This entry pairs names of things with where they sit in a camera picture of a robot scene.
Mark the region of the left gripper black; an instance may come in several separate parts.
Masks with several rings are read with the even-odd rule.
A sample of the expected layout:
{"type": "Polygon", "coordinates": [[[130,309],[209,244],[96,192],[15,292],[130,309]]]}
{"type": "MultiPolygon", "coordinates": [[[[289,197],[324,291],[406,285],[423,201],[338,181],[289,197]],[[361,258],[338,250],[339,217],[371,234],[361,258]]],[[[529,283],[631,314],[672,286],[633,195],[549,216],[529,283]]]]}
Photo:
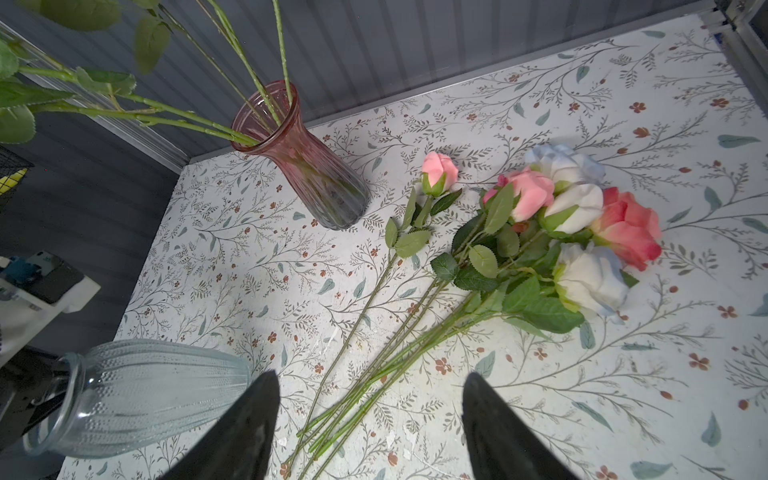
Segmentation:
{"type": "Polygon", "coordinates": [[[60,407],[66,393],[66,365],[32,347],[1,369],[1,449],[5,450],[60,407]]]}

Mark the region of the clear ribbed glass vase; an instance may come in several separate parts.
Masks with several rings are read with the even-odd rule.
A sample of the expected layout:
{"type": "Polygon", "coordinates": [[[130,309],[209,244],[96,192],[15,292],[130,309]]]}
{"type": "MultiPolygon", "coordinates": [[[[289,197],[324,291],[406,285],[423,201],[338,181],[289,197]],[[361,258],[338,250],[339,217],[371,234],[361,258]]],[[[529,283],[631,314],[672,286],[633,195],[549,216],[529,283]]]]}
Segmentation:
{"type": "Polygon", "coordinates": [[[100,459],[157,443],[218,419],[251,382],[242,358],[150,339],[67,353],[55,372],[52,412],[22,437],[31,456],[100,459]]]}

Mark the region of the pink ribbed glass vase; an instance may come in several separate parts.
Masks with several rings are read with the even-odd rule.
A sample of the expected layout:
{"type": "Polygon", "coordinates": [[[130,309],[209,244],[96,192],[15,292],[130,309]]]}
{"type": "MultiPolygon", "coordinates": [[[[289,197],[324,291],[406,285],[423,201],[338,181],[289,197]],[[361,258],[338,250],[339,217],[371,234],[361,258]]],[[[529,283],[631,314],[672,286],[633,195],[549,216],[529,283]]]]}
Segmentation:
{"type": "Polygon", "coordinates": [[[266,157],[286,180],[312,216],[325,228],[344,230],[362,218],[371,194],[363,177],[311,134],[301,118],[296,88],[282,80],[265,86],[276,103],[276,123],[267,101],[256,92],[235,115],[231,128],[258,142],[232,147],[244,154],[266,157]]]}

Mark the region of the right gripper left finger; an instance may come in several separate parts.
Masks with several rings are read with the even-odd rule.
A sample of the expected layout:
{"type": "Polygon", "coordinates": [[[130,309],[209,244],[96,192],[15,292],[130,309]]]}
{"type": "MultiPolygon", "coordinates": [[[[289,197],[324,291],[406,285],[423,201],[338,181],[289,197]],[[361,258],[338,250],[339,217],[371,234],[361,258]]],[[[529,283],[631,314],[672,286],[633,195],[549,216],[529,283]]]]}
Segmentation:
{"type": "Polygon", "coordinates": [[[163,477],[263,479],[280,406],[275,371],[262,373],[198,443],[163,477]]]}

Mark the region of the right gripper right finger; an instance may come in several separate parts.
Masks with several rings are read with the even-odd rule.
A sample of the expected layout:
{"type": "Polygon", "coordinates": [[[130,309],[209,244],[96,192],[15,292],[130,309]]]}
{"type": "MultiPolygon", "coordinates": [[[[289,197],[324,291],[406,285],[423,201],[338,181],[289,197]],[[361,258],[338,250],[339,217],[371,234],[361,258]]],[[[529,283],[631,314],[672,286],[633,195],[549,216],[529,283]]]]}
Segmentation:
{"type": "Polygon", "coordinates": [[[478,373],[462,393],[462,424],[477,479],[574,479],[478,373]]]}

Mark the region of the light pink rosebud stem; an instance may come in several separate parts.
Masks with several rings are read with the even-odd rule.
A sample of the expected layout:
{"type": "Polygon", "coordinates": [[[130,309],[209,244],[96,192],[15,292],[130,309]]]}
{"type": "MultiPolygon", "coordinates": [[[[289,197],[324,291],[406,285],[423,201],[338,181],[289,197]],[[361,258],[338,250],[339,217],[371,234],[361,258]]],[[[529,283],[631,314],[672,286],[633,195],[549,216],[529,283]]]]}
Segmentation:
{"type": "Polygon", "coordinates": [[[430,152],[424,159],[421,173],[421,191],[425,196],[424,204],[419,203],[419,194],[415,188],[412,188],[408,203],[406,205],[403,219],[398,223],[391,217],[385,228],[384,241],[389,249],[388,260],[379,276],[377,283],[373,287],[366,303],[360,311],[357,320],[350,329],[348,335],[344,338],[342,346],[337,355],[327,368],[325,376],[320,381],[315,397],[311,403],[307,414],[304,427],[298,432],[298,441],[294,452],[285,461],[283,472],[285,479],[292,475],[294,463],[310,440],[310,433],[313,428],[324,427],[328,423],[328,417],[331,415],[331,409],[319,416],[314,412],[318,405],[321,394],[325,390],[328,381],[333,377],[336,367],[344,358],[348,351],[354,336],[367,316],[368,310],[378,296],[381,289],[386,285],[388,277],[392,273],[398,259],[405,255],[406,258],[418,253],[425,247],[431,238],[431,231],[426,226],[428,217],[431,215],[433,204],[443,196],[450,196],[450,189],[457,183],[459,177],[459,168],[455,162],[448,156],[438,152],[430,152]]]}

